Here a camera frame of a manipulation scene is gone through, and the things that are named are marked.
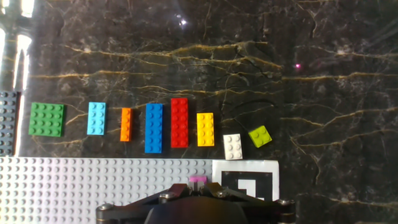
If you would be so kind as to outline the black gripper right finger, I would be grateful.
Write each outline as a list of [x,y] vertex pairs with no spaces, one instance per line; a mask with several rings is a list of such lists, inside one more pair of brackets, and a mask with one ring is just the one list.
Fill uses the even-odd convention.
[[231,202],[243,210],[243,213],[250,222],[265,223],[295,223],[295,201],[277,199],[265,201],[248,196],[240,191],[222,187],[217,182],[204,184],[199,182],[198,194],[224,202]]

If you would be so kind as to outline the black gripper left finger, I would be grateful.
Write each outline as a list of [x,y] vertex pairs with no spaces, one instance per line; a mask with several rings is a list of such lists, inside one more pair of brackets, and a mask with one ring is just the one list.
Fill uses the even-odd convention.
[[192,195],[197,182],[173,184],[169,189],[150,195],[127,205],[104,203],[96,208],[96,224],[127,223],[145,220],[149,212],[158,205]]

